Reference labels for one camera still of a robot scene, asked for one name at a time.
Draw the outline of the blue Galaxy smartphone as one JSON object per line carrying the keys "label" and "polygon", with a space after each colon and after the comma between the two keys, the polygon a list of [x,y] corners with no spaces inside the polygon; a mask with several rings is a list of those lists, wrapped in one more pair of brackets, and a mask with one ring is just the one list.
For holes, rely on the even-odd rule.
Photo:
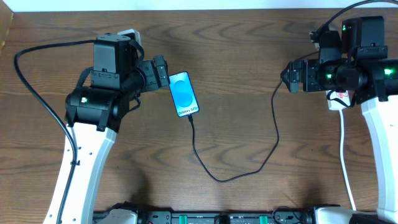
{"label": "blue Galaxy smartphone", "polygon": [[200,110],[188,72],[169,76],[169,89],[175,105],[177,116],[182,118]]}

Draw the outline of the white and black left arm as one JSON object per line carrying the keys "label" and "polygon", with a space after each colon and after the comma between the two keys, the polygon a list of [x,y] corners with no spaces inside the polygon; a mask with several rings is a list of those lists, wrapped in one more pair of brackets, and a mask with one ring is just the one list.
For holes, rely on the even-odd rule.
{"label": "white and black left arm", "polygon": [[170,83],[167,62],[144,60],[134,29],[97,36],[94,64],[65,100],[62,165],[45,223],[91,223],[106,158],[132,100]]}

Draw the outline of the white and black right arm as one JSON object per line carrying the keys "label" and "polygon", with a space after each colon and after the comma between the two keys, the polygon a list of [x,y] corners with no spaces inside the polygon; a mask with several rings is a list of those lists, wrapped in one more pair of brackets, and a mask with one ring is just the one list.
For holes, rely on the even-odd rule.
{"label": "white and black right arm", "polygon": [[290,92],[353,91],[349,107],[359,105],[373,145],[377,172],[377,211],[360,212],[339,205],[313,206],[302,223],[397,223],[397,59],[388,58],[381,16],[342,22],[342,30],[324,29],[318,58],[288,63],[280,78]]}

